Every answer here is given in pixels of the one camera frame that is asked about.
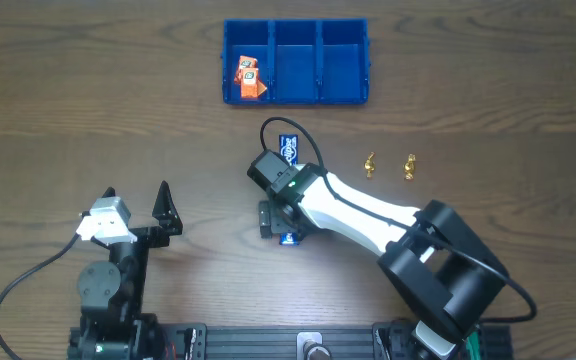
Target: blue plastic container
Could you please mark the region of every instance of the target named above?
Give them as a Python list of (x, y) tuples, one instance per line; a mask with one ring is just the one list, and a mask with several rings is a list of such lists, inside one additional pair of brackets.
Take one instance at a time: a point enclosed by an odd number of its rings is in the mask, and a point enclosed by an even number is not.
[[(232, 19), (224, 21), (224, 102), (363, 104), (370, 90), (366, 19)], [(239, 56), (257, 58), (268, 90), (241, 98), (234, 83)]]

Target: wooden table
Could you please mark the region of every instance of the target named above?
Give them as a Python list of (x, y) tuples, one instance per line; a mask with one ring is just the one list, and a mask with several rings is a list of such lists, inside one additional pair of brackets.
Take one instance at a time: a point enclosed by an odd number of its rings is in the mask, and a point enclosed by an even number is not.
[[(223, 20), (251, 15), (368, 18), (368, 103), (223, 104)], [(576, 357), (576, 1), (0, 1), (0, 292), (62, 248), (107, 186), (131, 224), (153, 223), (165, 179), (185, 229), (151, 253), (144, 311), (208, 325), (411, 316), (348, 240), (260, 239), (264, 194), (245, 172), (273, 115), (305, 125), (349, 185), (453, 205), (539, 303), (512, 327), (516, 357)], [(22, 357), (63, 358), (79, 272), (105, 258), (79, 242), (10, 294), (0, 326)], [(488, 314), (525, 311), (506, 289)]]

